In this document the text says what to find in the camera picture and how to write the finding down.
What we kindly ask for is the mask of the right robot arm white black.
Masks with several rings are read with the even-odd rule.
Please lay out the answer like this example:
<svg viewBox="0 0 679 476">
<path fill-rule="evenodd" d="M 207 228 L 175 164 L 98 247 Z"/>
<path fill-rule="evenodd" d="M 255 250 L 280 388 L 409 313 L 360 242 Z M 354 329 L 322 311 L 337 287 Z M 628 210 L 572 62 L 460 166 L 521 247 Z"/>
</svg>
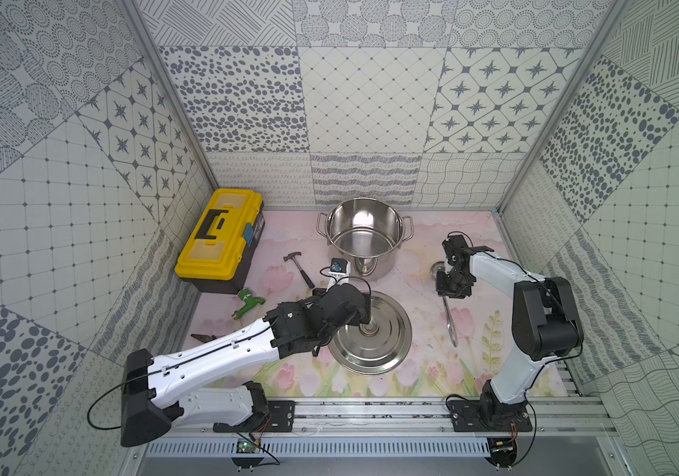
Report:
<svg viewBox="0 0 679 476">
<path fill-rule="evenodd" d="M 476 246 L 463 232 L 442 241 L 446 263 L 436 273 L 436 292 L 444 299 L 466 299 L 485 282 L 512 300 L 511 331 L 515 348 L 502 370 L 480 395 L 484 418 L 521 414 L 527 392 L 547 365 L 574 357 L 584 331 L 572 287 L 561 277 L 544 277 L 502 258 L 487 246 Z"/>
</svg>

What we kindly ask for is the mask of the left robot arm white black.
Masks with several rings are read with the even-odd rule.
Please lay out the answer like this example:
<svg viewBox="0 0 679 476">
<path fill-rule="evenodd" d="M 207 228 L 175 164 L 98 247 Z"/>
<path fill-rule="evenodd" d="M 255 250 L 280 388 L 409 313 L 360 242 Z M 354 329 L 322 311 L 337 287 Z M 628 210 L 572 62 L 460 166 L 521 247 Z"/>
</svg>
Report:
<svg viewBox="0 0 679 476">
<path fill-rule="evenodd" d="M 370 321 L 369 293 L 344 283 L 279 303 L 252 324 L 186 351 L 154 356 L 139 349 L 124 367 L 120 443 L 140 446 L 185 424 L 211 424 L 215 432 L 259 430 L 270 418 L 263 387 L 249 381 L 215 389 L 212 383 L 294 354 L 318 355 L 337 331 Z"/>
</svg>

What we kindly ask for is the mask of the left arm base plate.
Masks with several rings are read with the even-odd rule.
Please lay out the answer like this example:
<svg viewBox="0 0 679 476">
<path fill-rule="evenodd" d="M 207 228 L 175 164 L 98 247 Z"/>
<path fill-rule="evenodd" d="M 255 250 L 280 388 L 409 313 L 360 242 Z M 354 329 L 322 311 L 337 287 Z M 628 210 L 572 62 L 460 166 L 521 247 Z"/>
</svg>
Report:
<svg viewBox="0 0 679 476">
<path fill-rule="evenodd" d="M 253 415 L 237 426 L 214 424 L 212 430 L 216 434 L 255 434 L 256 432 L 275 432 L 287 434 L 294 427 L 296 402 L 288 400 L 269 401 L 264 412 L 255 410 Z"/>
</svg>

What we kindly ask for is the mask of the stainless steel pot lid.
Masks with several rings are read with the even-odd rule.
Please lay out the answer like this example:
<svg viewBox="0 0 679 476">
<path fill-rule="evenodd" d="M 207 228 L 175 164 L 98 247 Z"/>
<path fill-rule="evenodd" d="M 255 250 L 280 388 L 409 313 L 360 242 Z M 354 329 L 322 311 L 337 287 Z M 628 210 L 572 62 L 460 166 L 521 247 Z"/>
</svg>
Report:
<svg viewBox="0 0 679 476">
<path fill-rule="evenodd" d="M 405 360 L 413 329 L 404 307 L 385 293 L 372 293 L 370 310 L 370 323 L 339 329 L 329 352 L 345 369 L 373 376 L 390 372 Z"/>
</svg>

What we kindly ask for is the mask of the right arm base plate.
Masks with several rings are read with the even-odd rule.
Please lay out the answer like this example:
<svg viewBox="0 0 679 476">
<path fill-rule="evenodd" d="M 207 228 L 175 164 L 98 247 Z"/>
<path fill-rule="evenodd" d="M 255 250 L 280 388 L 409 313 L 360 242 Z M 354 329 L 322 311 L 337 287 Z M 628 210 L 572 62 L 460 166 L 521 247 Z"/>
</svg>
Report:
<svg viewBox="0 0 679 476">
<path fill-rule="evenodd" d="M 506 405 L 500 402 L 458 399 L 446 401 L 455 432 L 532 432 L 527 404 Z"/>
</svg>

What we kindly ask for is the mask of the stainless steel ladle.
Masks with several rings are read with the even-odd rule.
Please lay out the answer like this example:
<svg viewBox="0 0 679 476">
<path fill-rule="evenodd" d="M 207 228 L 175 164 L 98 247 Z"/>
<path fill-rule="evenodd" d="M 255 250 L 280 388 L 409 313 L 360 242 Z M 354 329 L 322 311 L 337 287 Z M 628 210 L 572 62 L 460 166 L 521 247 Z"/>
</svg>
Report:
<svg viewBox="0 0 679 476">
<path fill-rule="evenodd" d="M 438 261 L 432 264 L 430 267 L 430 276 L 434 281 L 438 279 L 438 274 L 444 271 L 444 262 Z M 448 304 L 448 299 L 442 297 L 442 303 L 444 304 L 444 311 L 446 312 L 446 328 L 448 329 L 448 337 L 453 347 L 458 347 L 458 338 L 455 325 L 452 319 L 451 310 Z"/>
</svg>

